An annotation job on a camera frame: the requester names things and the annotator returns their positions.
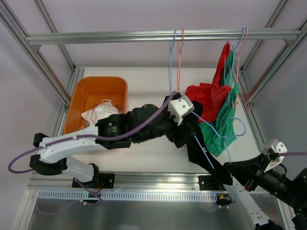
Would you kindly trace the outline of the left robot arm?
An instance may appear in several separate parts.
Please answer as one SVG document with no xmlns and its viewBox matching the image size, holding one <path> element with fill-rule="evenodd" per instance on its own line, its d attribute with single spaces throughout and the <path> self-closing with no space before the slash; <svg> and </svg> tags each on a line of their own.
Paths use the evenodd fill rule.
<svg viewBox="0 0 307 230">
<path fill-rule="evenodd" d="M 184 117 L 194 110 L 193 105 L 175 105 L 157 108 L 147 104 L 134 108 L 126 114 L 111 115 L 80 131 L 50 138 L 42 133 L 35 134 L 34 145 L 39 147 L 31 156 L 29 166 L 40 175 L 69 175 L 73 187 L 77 181 L 86 188 L 101 184 L 99 167 L 74 158 L 96 150 L 129 148 L 151 139 L 166 136 L 177 148 L 181 148 L 193 132 Z"/>
</svg>

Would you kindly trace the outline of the red tank top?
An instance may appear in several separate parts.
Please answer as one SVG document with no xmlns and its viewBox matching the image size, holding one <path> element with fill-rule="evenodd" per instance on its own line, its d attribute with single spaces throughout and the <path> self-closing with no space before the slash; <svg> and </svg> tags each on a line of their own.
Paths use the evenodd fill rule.
<svg viewBox="0 0 307 230">
<path fill-rule="evenodd" d="M 199 102 L 202 105 L 201 118 L 209 123 L 216 121 L 226 96 L 231 91 L 231 87 L 222 84 L 225 64 L 230 51 L 230 43 L 227 42 L 222 49 L 212 83 L 200 83 L 198 86 L 191 85 L 185 92 L 185 95 L 191 101 Z"/>
</svg>

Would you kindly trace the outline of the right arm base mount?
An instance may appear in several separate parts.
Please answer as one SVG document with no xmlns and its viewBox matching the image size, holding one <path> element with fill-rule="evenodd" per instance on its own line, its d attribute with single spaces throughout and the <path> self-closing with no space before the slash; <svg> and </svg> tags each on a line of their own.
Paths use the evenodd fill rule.
<svg viewBox="0 0 307 230">
<path fill-rule="evenodd" d="M 212 175 L 198 176 L 198 184 L 201 191 L 226 191 L 224 185 Z"/>
</svg>

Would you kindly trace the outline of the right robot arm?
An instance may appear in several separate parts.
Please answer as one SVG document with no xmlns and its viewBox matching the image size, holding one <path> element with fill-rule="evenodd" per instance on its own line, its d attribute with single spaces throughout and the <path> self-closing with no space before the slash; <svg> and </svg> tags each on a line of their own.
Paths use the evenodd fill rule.
<svg viewBox="0 0 307 230">
<path fill-rule="evenodd" d="M 232 163 L 223 168 L 232 174 L 248 192 L 260 186 L 271 195 L 292 207 L 295 217 L 292 222 L 296 230 L 307 228 L 307 170 L 304 168 L 293 180 L 273 169 L 265 171 L 270 159 L 261 153 L 257 157 Z"/>
</svg>

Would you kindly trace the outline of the black tank top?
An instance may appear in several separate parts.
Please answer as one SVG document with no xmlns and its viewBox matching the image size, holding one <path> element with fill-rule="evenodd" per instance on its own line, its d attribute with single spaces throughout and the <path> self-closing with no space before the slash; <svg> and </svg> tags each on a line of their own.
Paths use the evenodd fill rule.
<svg viewBox="0 0 307 230">
<path fill-rule="evenodd" d="M 204 168 L 220 183 L 232 185 L 233 179 L 230 173 L 207 151 L 201 129 L 198 125 L 198 117 L 191 112 L 184 117 L 184 121 L 191 125 L 196 133 L 186 143 L 189 161 Z"/>
</svg>

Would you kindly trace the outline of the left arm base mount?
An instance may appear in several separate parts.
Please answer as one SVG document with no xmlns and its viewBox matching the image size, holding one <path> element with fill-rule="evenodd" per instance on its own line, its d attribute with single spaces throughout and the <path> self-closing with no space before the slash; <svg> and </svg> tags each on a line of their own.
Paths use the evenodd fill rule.
<svg viewBox="0 0 307 230">
<path fill-rule="evenodd" d="M 98 191 L 101 189 L 113 189 L 114 188 L 114 182 L 115 182 L 115 175 L 113 173 L 100 173 L 99 178 L 90 181 L 85 182 L 81 184 L 88 189 L 92 189 L 93 191 Z"/>
</svg>

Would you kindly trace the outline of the white tank top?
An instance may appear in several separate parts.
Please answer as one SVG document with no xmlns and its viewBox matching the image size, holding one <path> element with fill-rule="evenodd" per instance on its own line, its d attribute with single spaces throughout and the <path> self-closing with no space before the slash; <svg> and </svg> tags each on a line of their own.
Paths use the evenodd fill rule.
<svg viewBox="0 0 307 230">
<path fill-rule="evenodd" d="M 99 120 L 108 118 L 111 115 L 118 115 L 119 110 L 113 106 L 112 100 L 103 99 L 100 104 L 93 109 L 81 113 L 86 126 L 81 126 L 80 130 L 96 124 Z"/>
</svg>

